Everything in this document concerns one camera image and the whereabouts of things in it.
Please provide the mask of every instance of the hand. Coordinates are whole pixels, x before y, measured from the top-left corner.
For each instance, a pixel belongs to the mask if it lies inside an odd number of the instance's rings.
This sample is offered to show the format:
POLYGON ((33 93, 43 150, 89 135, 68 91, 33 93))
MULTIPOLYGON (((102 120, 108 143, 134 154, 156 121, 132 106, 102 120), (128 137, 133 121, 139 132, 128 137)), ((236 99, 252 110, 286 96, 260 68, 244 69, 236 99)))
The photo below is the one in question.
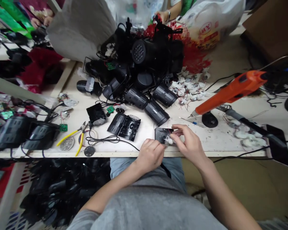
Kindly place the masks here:
POLYGON ((168 11, 157 11, 155 15, 160 14, 162 24, 167 23, 167 19, 169 17, 169 12, 168 11))
POLYGON ((37 29, 39 26, 41 26, 42 24, 41 24, 41 22, 38 20, 38 19, 36 19, 36 18, 32 18, 31 19, 31 25, 35 28, 35 29, 37 29))
POLYGON ((50 17, 50 16, 46 17, 44 20, 44 25, 49 26, 52 20, 53 20, 53 17, 50 17))
POLYGON ((146 139, 140 148, 138 158, 134 161, 138 169, 146 174, 158 168, 163 160, 165 146, 157 140, 146 139))
POLYGON ((190 160, 198 169, 211 162, 206 156, 199 137, 187 125, 173 125, 177 129, 171 134, 171 138, 176 142, 179 151, 190 160), (184 135, 185 142, 179 138, 184 135))

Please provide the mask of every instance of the blue jeans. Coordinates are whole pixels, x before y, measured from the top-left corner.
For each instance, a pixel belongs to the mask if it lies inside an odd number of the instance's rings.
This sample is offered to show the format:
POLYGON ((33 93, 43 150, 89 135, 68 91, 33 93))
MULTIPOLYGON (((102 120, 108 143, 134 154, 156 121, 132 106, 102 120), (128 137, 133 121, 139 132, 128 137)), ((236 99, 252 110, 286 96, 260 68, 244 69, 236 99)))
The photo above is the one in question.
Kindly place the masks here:
MULTIPOLYGON (((135 159, 136 159, 135 157, 111 157, 110 158, 111 179, 118 176, 129 165, 131 165, 131 163, 135 161, 135 159)), ((183 191, 185 191, 185 193, 187 193, 185 174, 182 170, 181 158, 180 157, 163 158, 162 163, 171 172, 172 180, 176 182, 176 184, 180 187, 180 189, 182 189, 183 191)))

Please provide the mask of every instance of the workbench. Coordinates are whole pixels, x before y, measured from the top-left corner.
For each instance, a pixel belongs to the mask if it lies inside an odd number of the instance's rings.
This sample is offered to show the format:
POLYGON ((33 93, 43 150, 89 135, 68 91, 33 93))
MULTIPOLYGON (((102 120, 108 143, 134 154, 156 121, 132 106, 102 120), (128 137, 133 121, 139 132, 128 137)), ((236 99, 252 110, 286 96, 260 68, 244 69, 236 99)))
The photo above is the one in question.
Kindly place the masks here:
MULTIPOLYGON (((240 34, 244 31, 242 25, 238 26, 238 28, 231 33, 231 35, 224 41, 220 42, 214 50, 209 51, 207 57, 212 60, 212 64, 210 66, 209 73, 211 74, 211 78, 206 83, 206 88, 208 88, 212 83, 214 83, 217 79, 227 77, 234 73, 243 73, 250 69, 250 64, 247 59, 248 51, 244 46, 242 40, 239 38, 240 34)), ((256 60, 253 60, 255 67, 259 64, 256 60)), ((78 150, 78 138, 80 132, 74 135, 75 145, 73 148, 67 152, 60 151, 59 147, 56 147, 56 143, 58 143, 63 137, 68 135, 69 133, 77 130, 84 121, 89 121, 88 114, 86 112, 86 108, 95 105, 95 102, 98 100, 97 96, 87 96, 81 92, 79 92, 76 88, 76 83, 79 80, 83 80, 82 77, 78 76, 77 70, 79 67, 82 68, 83 63, 76 63, 73 66, 73 61, 70 61, 67 64, 66 68, 69 68, 71 71, 69 76, 61 77, 58 85, 54 88, 54 90, 49 93, 49 96, 58 96, 60 92, 68 94, 72 99, 78 100, 79 104, 73 108, 73 111, 70 113, 70 117, 65 119, 64 122, 68 124, 68 131, 66 133, 60 133, 55 144, 51 149, 45 150, 45 157, 75 157, 75 154, 78 150)), ((224 79, 217 82, 213 85, 208 93, 211 95, 207 95, 204 100, 208 99, 212 95, 216 89, 220 86, 227 83, 230 79, 224 79)), ((100 96, 102 101, 106 101, 103 95, 100 96)), ((286 98, 276 99, 274 102, 284 102, 286 98)), ((244 152, 252 151, 257 148, 243 148, 240 140, 233 136, 234 129, 229 127, 228 124, 223 120, 223 112, 214 109, 212 113, 219 120, 219 124, 216 128, 202 128, 199 126, 195 126, 192 123, 184 121, 179 117, 187 119, 190 116, 191 112, 202 103, 203 101, 194 101, 190 102, 189 106, 180 106, 178 104, 178 100, 171 107, 165 109, 165 111, 170 115, 170 119, 165 122, 161 127, 162 128, 171 128, 172 124, 186 124, 188 125, 201 139, 203 149, 208 157, 226 157, 226 156, 237 156, 244 152)), ((258 124, 270 124, 272 126, 276 126, 284 131, 286 134, 286 139, 288 140, 288 112, 284 109, 284 104, 277 104, 276 108, 270 107, 267 103, 267 96, 258 96, 258 97, 245 97, 231 104, 233 109, 236 110, 241 115, 246 118, 252 118, 261 112, 265 111, 263 114, 256 116, 252 119, 252 121, 257 122, 258 124)), ((126 115, 134 115, 141 119, 140 127, 134 142, 128 141, 140 149, 142 143, 145 139, 150 138, 154 139, 155 136, 155 128, 153 121, 149 118, 149 116, 142 110, 136 108, 132 105, 126 105, 127 110, 125 111, 126 115)), ((94 127, 94 130, 98 133, 99 138, 105 138, 112 133, 107 132, 107 128, 109 127, 111 121, 113 120, 116 112, 111 114, 110 117, 107 118, 107 122, 101 126, 94 127)), ((201 116, 196 118, 188 118, 190 121, 196 121, 201 123, 201 116)), ((60 124, 61 120, 56 119, 53 121, 56 124, 60 124)), ((77 157, 86 157, 84 155, 84 147, 77 157)), ((98 143, 95 145, 96 152, 93 155, 94 157, 137 157, 138 151, 133 148, 131 145, 128 145, 124 142, 119 143, 98 143)), ((264 157, 266 154, 264 151, 258 151, 252 154, 248 154, 248 157, 264 157)), ((41 151, 33 151, 30 153, 32 157, 42 157, 41 151)), ((181 153, 178 151, 176 147, 168 147, 164 153, 165 157, 181 157, 181 153)), ((0 157, 10 157, 9 152, 0 152, 0 157)), ((13 152, 13 157, 24 157, 21 149, 17 149, 13 152)))

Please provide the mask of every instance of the gray t-shirt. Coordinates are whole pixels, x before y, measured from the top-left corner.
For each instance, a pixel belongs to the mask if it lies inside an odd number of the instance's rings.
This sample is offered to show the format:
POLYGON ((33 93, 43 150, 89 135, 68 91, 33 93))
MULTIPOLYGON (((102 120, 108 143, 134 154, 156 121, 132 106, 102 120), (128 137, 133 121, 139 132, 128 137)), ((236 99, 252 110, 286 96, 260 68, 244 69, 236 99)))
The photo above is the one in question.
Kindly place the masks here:
POLYGON ((156 170, 120 190, 102 214, 84 210, 68 230, 226 228, 195 198, 182 192, 164 171, 156 170))

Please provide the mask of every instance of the pliers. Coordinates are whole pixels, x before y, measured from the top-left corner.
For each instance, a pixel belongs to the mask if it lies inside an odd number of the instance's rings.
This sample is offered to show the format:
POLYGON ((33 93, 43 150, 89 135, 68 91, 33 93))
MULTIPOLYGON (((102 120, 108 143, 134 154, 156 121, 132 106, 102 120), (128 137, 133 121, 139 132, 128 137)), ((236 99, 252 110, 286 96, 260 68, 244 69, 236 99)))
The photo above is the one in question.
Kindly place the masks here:
POLYGON ((74 135, 75 133, 77 133, 78 131, 82 130, 82 133, 81 133, 81 139, 80 139, 80 146, 79 146, 79 149, 76 153, 75 156, 78 156, 81 148, 82 148, 82 144, 83 144, 83 138, 84 138, 84 132, 85 132, 85 129, 87 128, 87 126, 89 125, 89 123, 85 124, 86 122, 83 122, 83 124, 81 125, 81 127, 79 129, 77 129, 76 131, 72 132, 71 134, 67 135, 66 137, 64 137, 62 140, 60 140, 60 142, 57 144, 57 146, 59 146, 65 139, 69 138, 70 136, 74 135))

